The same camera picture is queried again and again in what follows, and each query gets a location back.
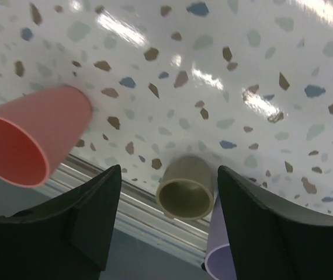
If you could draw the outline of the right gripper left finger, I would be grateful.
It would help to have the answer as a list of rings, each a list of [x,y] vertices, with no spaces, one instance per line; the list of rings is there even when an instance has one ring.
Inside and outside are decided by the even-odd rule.
[[[115,165],[40,205],[0,216],[0,279],[99,279],[121,187]]]

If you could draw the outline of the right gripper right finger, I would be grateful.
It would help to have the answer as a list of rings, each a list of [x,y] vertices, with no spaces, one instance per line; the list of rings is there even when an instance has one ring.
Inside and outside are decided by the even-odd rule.
[[[333,279],[333,216],[299,206],[218,168],[237,279]]]

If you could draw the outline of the small olive mug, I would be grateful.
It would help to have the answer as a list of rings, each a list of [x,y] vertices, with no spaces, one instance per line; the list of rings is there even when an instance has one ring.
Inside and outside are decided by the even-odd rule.
[[[210,166],[197,156],[172,161],[155,195],[165,216],[193,221],[204,218],[214,206],[214,175]]]

